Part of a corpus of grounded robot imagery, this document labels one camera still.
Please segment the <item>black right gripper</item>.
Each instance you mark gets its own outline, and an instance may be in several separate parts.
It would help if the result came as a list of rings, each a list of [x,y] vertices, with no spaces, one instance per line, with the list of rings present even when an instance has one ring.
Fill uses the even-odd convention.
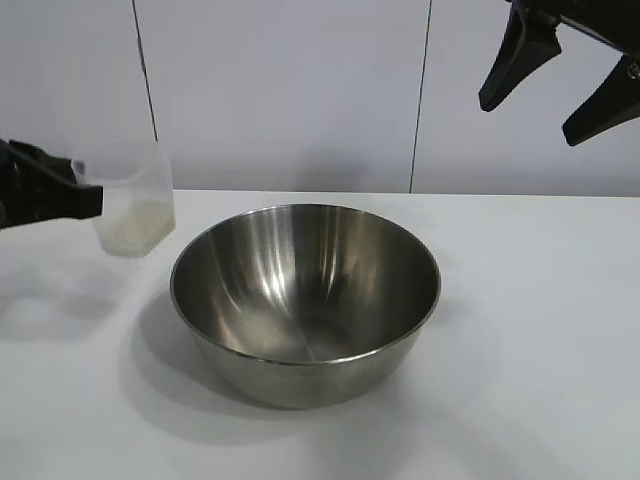
[[[530,74],[562,53],[565,24],[625,55],[596,91],[565,121],[570,146],[639,117],[639,1],[512,1],[495,61],[479,90],[491,112]]]

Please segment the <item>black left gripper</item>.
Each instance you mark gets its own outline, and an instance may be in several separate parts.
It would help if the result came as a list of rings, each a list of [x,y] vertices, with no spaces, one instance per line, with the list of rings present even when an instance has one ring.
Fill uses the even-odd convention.
[[[71,160],[35,145],[1,141],[1,228],[103,212],[103,187],[77,185]]]

